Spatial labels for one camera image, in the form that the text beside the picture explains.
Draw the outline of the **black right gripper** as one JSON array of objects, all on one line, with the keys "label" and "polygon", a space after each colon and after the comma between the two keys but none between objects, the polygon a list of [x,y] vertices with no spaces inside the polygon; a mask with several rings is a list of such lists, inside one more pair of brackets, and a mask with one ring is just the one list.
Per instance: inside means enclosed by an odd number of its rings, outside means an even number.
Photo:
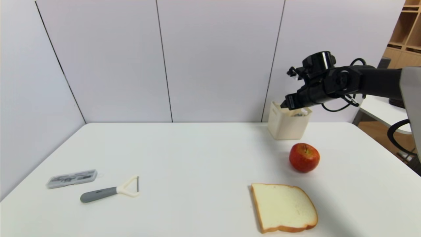
[{"label": "black right gripper", "polygon": [[287,95],[285,100],[280,104],[280,108],[295,110],[319,105],[325,101],[326,93],[322,85],[316,85],[314,87],[304,85],[296,93]]}]

